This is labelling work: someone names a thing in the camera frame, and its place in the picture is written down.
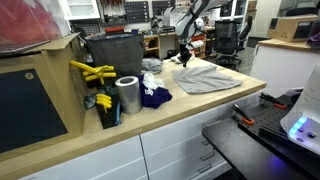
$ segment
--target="yellow strap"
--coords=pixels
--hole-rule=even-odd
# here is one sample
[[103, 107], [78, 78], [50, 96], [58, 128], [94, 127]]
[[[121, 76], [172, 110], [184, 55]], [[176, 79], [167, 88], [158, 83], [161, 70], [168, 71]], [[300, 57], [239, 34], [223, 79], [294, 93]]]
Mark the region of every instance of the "yellow strap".
[[92, 68], [92, 67], [90, 67], [90, 66], [88, 66], [88, 65], [85, 65], [85, 64], [83, 64], [83, 63], [79, 63], [79, 62], [77, 62], [77, 61], [71, 60], [71, 61], [70, 61], [70, 64], [71, 64], [71, 65], [74, 65], [74, 66], [76, 66], [76, 67], [78, 67], [78, 68], [81, 68], [81, 69], [83, 69], [83, 70], [85, 70], [85, 71], [87, 71], [87, 72], [90, 72], [90, 73], [92, 73], [92, 74], [96, 74], [96, 73], [98, 72], [98, 71], [95, 70], [94, 68]]
[[[105, 77], [116, 77], [116, 76], [117, 76], [116, 73], [103, 73], [104, 78]], [[90, 75], [90, 76], [85, 77], [85, 80], [91, 81], [91, 80], [98, 79], [98, 78], [101, 78], [101, 77], [98, 75]]]
[[100, 105], [102, 105], [102, 106], [104, 106], [105, 108], [111, 108], [112, 106], [111, 106], [111, 101], [110, 101], [110, 103], [108, 103], [108, 102], [106, 102], [106, 101], [102, 101], [102, 100], [97, 100], [97, 104], [100, 104]]
[[[108, 66], [108, 65], [106, 65], [106, 66], [101, 66], [101, 67], [95, 67], [94, 69], [95, 69], [97, 72], [99, 72], [101, 69], [103, 69], [103, 72], [104, 72], [104, 71], [114, 71], [114, 67], [113, 67], [113, 66]], [[82, 74], [83, 74], [84, 76], [89, 76], [90, 74], [93, 74], [93, 73], [88, 72], [88, 71], [84, 71]]]
[[105, 94], [97, 94], [97, 98], [103, 98], [107, 100], [111, 100], [111, 97]]

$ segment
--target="blue light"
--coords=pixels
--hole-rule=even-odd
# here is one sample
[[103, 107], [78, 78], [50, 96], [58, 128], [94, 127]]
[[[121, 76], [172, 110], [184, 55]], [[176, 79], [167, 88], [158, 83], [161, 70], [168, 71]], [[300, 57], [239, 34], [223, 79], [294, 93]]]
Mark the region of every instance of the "blue light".
[[301, 128], [301, 126], [305, 123], [305, 122], [307, 122], [307, 117], [305, 117], [305, 116], [301, 116], [300, 118], [299, 118], [299, 120], [291, 127], [291, 129], [290, 129], [290, 131], [289, 131], [289, 135], [291, 136], [291, 137], [293, 137], [294, 135], [295, 135], [295, 133], [298, 131], [298, 129], [300, 129]]
[[296, 129], [296, 128], [291, 128], [290, 131], [289, 131], [289, 133], [290, 133], [290, 134], [295, 134], [297, 131], [298, 131], [298, 129]]
[[304, 124], [306, 121], [307, 121], [307, 117], [305, 117], [305, 116], [302, 116], [302, 117], [298, 120], [298, 122], [300, 122], [300, 123], [302, 123], [302, 124]]
[[298, 123], [296, 123], [296, 124], [294, 124], [294, 126], [293, 126], [293, 127], [294, 127], [295, 129], [299, 129], [299, 128], [301, 128], [301, 126], [302, 126], [302, 124], [298, 124]]

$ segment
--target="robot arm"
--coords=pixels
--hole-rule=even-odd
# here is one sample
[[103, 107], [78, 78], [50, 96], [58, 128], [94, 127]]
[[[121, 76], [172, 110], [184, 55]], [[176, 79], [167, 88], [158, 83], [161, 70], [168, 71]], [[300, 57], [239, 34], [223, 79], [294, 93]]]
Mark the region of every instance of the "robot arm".
[[200, 35], [204, 30], [204, 22], [198, 16], [209, 9], [224, 5], [232, 0], [197, 0], [176, 25], [176, 34], [180, 44], [180, 61], [186, 67], [191, 54], [189, 50], [197, 48], [191, 43], [191, 37]]

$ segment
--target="silver duct tape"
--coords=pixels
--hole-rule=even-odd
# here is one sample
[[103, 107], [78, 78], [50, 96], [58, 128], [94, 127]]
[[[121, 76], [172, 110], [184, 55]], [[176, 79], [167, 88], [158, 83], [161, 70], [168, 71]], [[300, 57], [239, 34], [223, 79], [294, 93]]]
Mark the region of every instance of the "silver duct tape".
[[127, 76], [116, 81], [120, 103], [125, 114], [135, 114], [142, 109], [139, 80], [135, 76]]

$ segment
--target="cable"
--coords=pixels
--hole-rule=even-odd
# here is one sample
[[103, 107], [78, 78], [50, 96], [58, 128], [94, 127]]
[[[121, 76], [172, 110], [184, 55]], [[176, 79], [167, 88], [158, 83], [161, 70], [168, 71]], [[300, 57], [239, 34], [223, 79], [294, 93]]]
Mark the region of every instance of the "cable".
[[120, 12], [120, 10], [121, 10], [121, 8], [120, 8], [119, 5], [118, 5], [119, 10], [117, 10], [117, 11], [113, 9], [113, 5], [110, 5], [110, 7], [111, 7], [111, 9], [112, 9], [114, 12]]

